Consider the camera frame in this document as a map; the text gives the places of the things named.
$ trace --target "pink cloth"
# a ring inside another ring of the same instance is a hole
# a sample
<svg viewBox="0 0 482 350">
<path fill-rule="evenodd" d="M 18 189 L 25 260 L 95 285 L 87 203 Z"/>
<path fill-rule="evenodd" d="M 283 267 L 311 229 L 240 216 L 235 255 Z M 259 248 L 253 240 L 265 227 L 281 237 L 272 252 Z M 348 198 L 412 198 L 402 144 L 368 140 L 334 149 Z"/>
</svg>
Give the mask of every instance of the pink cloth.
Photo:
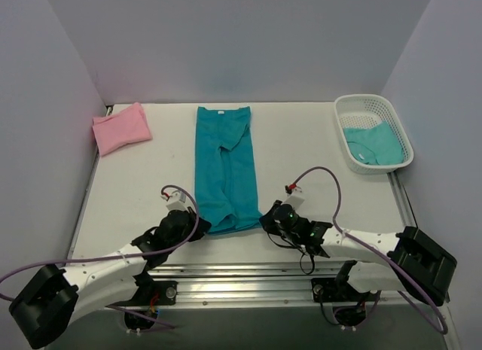
<svg viewBox="0 0 482 350">
<path fill-rule="evenodd" d="M 94 117 L 92 129 L 101 157 L 129 143 L 152 139 L 144 108 L 139 103 L 108 117 Z"/>
</svg>

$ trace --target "gray wall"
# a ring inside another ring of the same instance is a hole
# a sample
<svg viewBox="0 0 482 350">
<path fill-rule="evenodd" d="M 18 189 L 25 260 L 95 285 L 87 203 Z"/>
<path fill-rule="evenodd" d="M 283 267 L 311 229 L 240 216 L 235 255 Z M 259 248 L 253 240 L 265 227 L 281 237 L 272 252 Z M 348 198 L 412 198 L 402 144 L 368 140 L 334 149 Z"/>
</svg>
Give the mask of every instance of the gray wall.
<svg viewBox="0 0 482 350">
<path fill-rule="evenodd" d="M 403 173 L 422 229 L 459 261 L 450 306 L 465 349 L 482 343 L 482 0 L 431 0 L 383 95 L 415 150 Z"/>
<path fill-rule="evenodd" d="M 102 98 L 378 93 L 429 0 L 49 0 Z"/>
<path fill-rule="evenodd" d="M 47 0 L 0 0 L 0 273 L 64 257 L 105 107 Z M 15 295 L 28 276 L 0 291 Z M 0 303 L 0 348 L 29 348 Z"/>
</svg>

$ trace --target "white plastic basket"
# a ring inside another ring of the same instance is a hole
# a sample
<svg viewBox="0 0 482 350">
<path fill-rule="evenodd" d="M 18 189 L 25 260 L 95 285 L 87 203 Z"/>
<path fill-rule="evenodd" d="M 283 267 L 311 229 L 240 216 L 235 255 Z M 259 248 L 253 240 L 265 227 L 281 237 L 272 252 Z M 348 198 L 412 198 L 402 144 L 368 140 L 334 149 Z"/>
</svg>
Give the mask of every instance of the white plastic basket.
<svg viewBox="0 0 482 350">
<path fill-rule="evenodd" d="M 382 96 L 371 94 L 341 96 L 334 102 L 334 111 L 339 129 L 338 138 L 341 150 L 346 164 L 352 171 L 364 175 L 389 173 L 398 168 L 408 166 L 412 162 L 413 149 L 408 141 L 407 134 L 405 134 L 392 104 Z M 397 136 L 404 152 L 403 163 L 392 166 L 372 166 L 360 163 L 349 151 L 343 128 L 370 129 L 382 123 L 382 121 L 386 121 Z"/>
</svg>

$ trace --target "pant leg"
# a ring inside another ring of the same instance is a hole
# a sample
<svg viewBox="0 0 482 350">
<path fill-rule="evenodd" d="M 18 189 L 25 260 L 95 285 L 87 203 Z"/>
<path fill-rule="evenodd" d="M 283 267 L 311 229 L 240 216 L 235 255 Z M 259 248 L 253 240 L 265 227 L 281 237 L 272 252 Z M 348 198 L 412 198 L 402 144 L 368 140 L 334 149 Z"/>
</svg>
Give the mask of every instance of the pant leg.
<svg viewBox="0 0 482 350">
<path fill-rule="evenodd" d="M 250 119 L 249 107 L 223 114 L 198 108 L 195 189 L 200 214 L 212 223 L 210 234 L 258 226 Z"/>
<path fill-rule="evenodd" d="M 206 112 L 205 108 L 198 108 L 194 191 L 200 216 L 215 229 L 225 218 L 231 217 L 234 210 L 223 191 L 225 175 L 219 118 Z"/>
<path fill-rule="evenodd" d="M 259 227 L 261 213 L 258 209 L 255 159 L 249 125 L 236 146 L 229 152 L 230 174 L 227 175 L 226 197 L 234 208 L 237 223 L 223 233 Z"/>
</svg>

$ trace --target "teal garment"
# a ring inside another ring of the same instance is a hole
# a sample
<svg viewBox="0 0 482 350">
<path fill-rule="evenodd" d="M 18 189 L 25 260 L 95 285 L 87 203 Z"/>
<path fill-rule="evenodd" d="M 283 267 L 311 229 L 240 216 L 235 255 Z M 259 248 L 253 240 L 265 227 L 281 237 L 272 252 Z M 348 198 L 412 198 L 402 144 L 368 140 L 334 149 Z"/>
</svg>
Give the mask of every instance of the teal garment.
<svg viewBox="0 0 482 350">
<path fill-rule="evenodd" d="M 250 120 L 250 107 L 197 109 L 195 195 L 209 234 L 259 227 Z"/>
<path fill-rule="evenodd" d="M 349 151 L 357 161 L 374 166 L 403 163 L 404 151 L 387 122 L 371 129 L 344 128 Z"/>
</svg>

